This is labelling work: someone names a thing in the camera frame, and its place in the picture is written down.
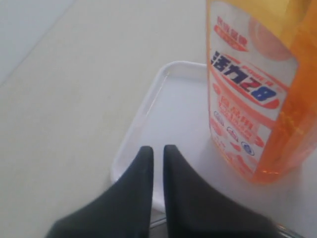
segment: countertop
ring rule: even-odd
[[[174,60],[205,62],[204,0],[68,9],[0,88],[1,237],[44,237],[107,189],[139,104]]]

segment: black object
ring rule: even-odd
[[[277,238],[275,225],[209,186],[177,147],[164,148],[163,185],[169,238]]]
[[[57,221],[47,238],[149,237],[153,163],[152,148],[141,147],[108,191]],[[164,148],[163,185],[169,238],[280,237],[269,219],[210,187],[174,145]]]
[[[108,191],[57,221],[47,238],[147,238],[153,162],[153,149],[141,147],[130,167]]]

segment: orange liquid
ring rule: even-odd
[[[317,0],[224,2],[254,16],[282,41],[299,63],[258,167],[251,178],[246,177],[252,182],[271,183],[299,166],[317,148]]]

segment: orange bottle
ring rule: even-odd
[[[207,0],[211,135],[250,181],[317,147],[317,0]]]

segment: plastic tray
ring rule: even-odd
[[[234,172],[214,147],[208,126],[206,65],[176,61],[157,74],[111,168],[115,182],[139,147],[155,153],[153,207],[164,211],[162,152],[178,146],[191,166],[214,188],[238,203],[304,235],[317,234],[316,160],[271,185],[254,185]]]

